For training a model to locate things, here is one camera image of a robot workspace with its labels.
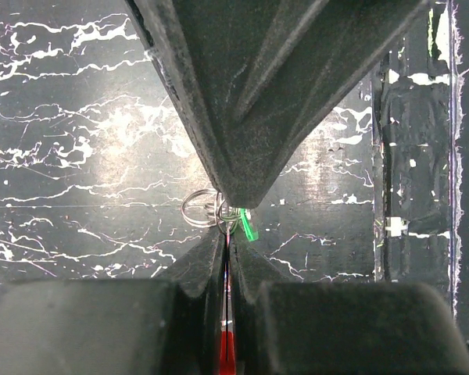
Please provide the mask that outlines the green key tag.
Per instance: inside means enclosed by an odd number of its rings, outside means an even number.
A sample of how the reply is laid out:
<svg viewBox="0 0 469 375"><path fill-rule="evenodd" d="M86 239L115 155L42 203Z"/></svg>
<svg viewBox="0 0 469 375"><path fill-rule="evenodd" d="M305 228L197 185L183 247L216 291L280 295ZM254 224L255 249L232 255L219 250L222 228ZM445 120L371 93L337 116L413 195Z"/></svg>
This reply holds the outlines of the green key tag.
<svg viewBox="0 0 469 375"><path fill-rule="evenodd" d="M242 231L249 242L259 239L259 232L256 228L256 214L250 209L236 209L234 211L234 222L231 225L230 233L235 233L238 229Z"/></svg>

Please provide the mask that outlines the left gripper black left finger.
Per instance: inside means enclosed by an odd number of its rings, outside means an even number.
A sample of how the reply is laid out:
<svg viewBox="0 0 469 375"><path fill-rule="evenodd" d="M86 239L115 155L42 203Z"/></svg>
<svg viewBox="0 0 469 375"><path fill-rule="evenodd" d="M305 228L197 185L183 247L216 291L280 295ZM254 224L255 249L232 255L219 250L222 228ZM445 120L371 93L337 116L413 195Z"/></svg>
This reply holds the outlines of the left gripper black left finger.
<svg viewBox="0 0 469 375"><path fill-rule="evenodd" d="M0 374L216 374L225 238L152 278L0 287Z"/></svg>

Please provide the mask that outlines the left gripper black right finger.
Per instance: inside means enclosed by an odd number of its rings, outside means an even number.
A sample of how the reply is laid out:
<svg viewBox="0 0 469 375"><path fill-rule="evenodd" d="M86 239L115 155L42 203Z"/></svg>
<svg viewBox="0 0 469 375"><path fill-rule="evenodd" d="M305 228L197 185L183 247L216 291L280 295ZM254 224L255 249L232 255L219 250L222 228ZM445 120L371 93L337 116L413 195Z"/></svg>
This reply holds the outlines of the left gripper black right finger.
<svg viewBox="0 0 469 375"><path fill-rule="evenodd" d="M469 374L469 350L426 284L297 282L231 240L236 362L246 374Z"/></svg>

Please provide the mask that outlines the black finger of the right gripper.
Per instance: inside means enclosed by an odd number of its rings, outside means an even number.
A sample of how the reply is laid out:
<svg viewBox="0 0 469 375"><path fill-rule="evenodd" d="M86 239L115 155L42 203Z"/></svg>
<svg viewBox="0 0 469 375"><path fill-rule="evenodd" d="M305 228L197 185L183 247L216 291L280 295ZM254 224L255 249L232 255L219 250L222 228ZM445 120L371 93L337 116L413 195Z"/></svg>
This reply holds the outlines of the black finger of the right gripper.
<svg viewBox="0 0 469 375"><path fill-rule="evenodd" d="M127 10L213 186L230 203L246 201L242 145L226 111L238 78L221 19L238 7L230 1L128 1Z"/></svg>
<svg viewBox="0 0 469 375"><path fill-rule="evenodd" d="M215 99L217 183L255 208L303 139L427 8L425 1L281 1Z"/></svg>

